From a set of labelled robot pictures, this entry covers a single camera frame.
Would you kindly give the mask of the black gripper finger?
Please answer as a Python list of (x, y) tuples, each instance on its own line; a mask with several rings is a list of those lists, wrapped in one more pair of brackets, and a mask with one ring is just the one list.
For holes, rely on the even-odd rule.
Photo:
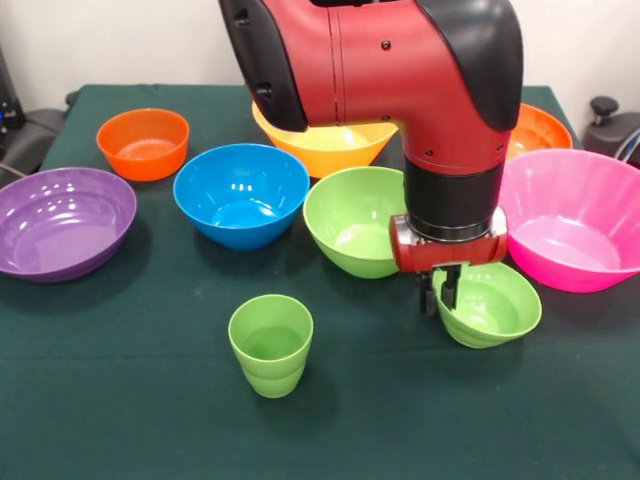
[(424, 315), (435, 315), (438, 311), (437, 295), (433, 285), (433, 272), (421, 272), (419, 274), (420, 312)]
[(458, 285), (462, 273), (462, 266), (453, 264), (444, 266), (442, 270), (446, 278), (441, 285), (441, 299), (449, 310), (455, 310), (457, 306)]

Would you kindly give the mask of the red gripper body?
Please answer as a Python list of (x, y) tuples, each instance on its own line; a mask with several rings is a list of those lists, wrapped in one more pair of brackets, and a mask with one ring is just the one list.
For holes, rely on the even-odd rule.
[(389, 235), (394, 260), (404, 273), (424, 273), (450, 265), (484, 265), (500, 262), (507, 252), (507, 219), (497, 207), (484, 235), (464, 242), (428, 239), (409, 224), (407, 215), (390, 218)]

